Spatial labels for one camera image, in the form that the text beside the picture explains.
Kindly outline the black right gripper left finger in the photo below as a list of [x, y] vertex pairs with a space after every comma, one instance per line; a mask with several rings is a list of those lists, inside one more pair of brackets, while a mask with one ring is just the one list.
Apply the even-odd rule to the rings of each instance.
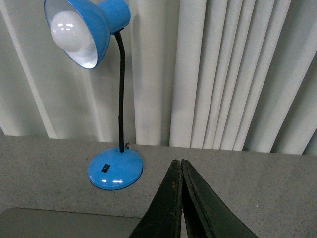
[[131, 238], [181, 237], [183, 173], [179, 160], [173, 160]]

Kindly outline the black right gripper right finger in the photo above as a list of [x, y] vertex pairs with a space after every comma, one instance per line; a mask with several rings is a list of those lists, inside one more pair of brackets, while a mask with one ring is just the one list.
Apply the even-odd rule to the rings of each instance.
[[193, 165], [181, 161], [183, 212], [189, 238], [255, 238], [220, 199]]

